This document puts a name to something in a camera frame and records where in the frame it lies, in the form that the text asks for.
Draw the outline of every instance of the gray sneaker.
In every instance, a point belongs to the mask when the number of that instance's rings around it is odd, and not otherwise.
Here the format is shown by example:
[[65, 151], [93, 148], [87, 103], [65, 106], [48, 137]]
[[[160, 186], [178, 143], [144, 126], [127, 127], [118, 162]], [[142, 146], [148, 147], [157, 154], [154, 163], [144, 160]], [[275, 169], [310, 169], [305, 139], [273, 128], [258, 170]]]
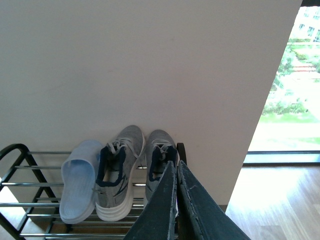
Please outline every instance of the gray sneaker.
[[96, 213], [104, 221], [123, 219], [131, 210], [134, 195], [132, 176], [145, 138], [139, 127], [127, 126], [101, 150], [95, 181]]
[[165, 170], [168, 161], [173, 161], [177, 166], [179, 154], [175, 142], [170, 135], [163, 130], [153, 131], [145, 145], [146, 183], [144, 206], [158, 186], [159, 180]]

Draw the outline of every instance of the window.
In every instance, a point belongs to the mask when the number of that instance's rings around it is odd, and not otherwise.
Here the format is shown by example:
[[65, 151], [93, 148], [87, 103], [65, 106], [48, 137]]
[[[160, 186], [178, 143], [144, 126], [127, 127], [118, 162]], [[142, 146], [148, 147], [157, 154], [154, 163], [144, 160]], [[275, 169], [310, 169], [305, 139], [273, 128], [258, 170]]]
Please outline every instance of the window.
[[316, 43], [320, 43], [320, 30], [318, 30], [318, 32], [316, 33], [313, 41]]
[[313, 19], [315, 19], [315, 20], [320, 19], [320, 7], [319, 6], [317, 7], [317, 10], [313, 16]]
[[320, 19], [301, 17], [306, 9], [299, 10], [249, 151], [320, 150]]
[[315, 30], [314, 27], [311, 27], [311, 26], [309, 27], [308, 32], [307, 32], [308, 37], [312, 36], [312, 34], [314, 33], [314, 30]]
[[304, 10], [303, 16], [305, 16], [306, 18], [308, 18], [308, 17], [309, 17], [309, 12], [310, 12], [310, 8], [309, 8], [309, 7], [306, 7], [305, 10]]

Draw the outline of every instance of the sneaker sole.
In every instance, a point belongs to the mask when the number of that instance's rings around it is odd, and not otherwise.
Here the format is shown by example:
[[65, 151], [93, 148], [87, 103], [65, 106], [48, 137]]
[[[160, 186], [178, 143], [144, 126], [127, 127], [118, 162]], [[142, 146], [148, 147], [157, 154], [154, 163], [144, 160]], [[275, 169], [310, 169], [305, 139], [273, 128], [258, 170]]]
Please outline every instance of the sneaker sole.
[[135, 160], [135, 162], [131, 168], [129, 182], [128, 182], [128, 189], [126, 191], [124, 201], [120, 205], [115, 206], [115, 207], [102, 207], [102, 206], [98, 205], [97, 203], [95, 203], [96, 214], [103, 221], [106, 221], [106, 222], [119, 221], [119, 220], [125, 218], [131, 210], [132, 204], [134, 202], [132, 176], [133, 176], [134, 170], [137, 168], [138, 160], [139, 160], [139, 158], [143, 152], [143, 149], [145, 148], [145, 144], [146, 144], [145, 137], [143, 134], [142, 134], [142, 139], [143, 139], [143, 142], [142, 142], [141, 152], [139, 154], [139, 157]]

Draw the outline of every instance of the wooden floor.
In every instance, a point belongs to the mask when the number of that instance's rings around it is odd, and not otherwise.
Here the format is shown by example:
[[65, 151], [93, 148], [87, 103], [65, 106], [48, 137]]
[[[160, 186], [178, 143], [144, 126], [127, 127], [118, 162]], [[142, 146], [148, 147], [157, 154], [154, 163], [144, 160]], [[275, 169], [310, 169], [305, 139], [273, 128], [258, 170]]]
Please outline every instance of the wooden floor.
[[226, 214], [252, 240], [320, 240], [320, 166], [242, 168]]

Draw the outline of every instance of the light blue slipper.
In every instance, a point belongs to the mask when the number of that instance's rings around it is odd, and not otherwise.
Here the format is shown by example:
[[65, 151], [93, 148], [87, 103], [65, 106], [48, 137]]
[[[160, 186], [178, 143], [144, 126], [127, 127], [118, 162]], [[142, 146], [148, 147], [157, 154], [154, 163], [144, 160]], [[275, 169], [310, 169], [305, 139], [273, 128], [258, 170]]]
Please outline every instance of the light blue slipper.
[[102, 148], [103, 145], [96, 140], [83, 141], [62, 164], [64, 187], [59, 212], [66, 224], [82, 222], [95, 209], [92, 188], [95, 187]]

